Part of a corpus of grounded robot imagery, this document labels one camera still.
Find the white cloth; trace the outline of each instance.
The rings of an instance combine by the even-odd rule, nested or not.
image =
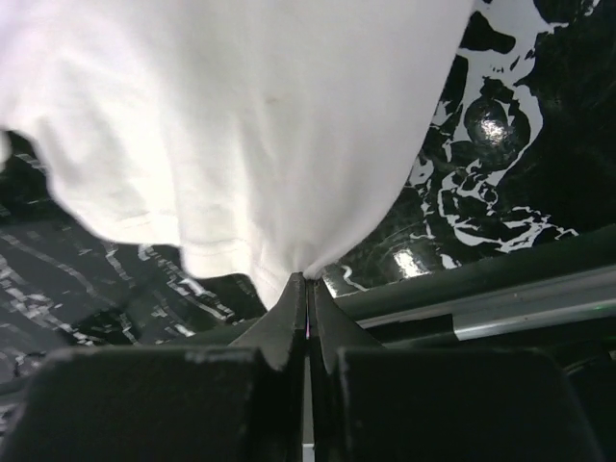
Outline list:
[[[0,126],[92,233],[270,308],[395,201],[471,4],[0,0]]]

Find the black marble surface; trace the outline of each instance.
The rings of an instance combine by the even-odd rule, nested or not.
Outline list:
[[[408,184],[327,269],[331,291],[616,222],[614,43],[614,0],[477,0]],[[0,174],[0,382],[56,347],[158,344],[264,313],[243,276],[194,280],[173,248],[90,235],[50,199],[36,145],[11,140]]]

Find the white fabric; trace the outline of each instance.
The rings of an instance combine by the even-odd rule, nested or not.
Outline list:
[[[0,125],[92,233],[270,308],[385,216],[471,3],[0,0]]]

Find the black and white marble pattern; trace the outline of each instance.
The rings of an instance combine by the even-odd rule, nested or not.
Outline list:
[[[614,0],[476,0],[408,184],[327,269],[332,292],[615,222],[613,43]],[[12,142],[0,173],[0,382],[56,347],[159,344],[264,313],[243,276],[194,280],[173,248],[96,239],[50,199],[36,149]]]

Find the glossy black surface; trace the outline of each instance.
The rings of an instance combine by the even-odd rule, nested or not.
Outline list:
[[[332,293],[616,222],[615,36],[613,0],[476,0],[409,182],[327,269]],[[243,276],[196,281],[175,249],[92,236],[50,199],[36,148],[12,141],[0,174],[0,382],[56,347],[158,344],[263,314]]]

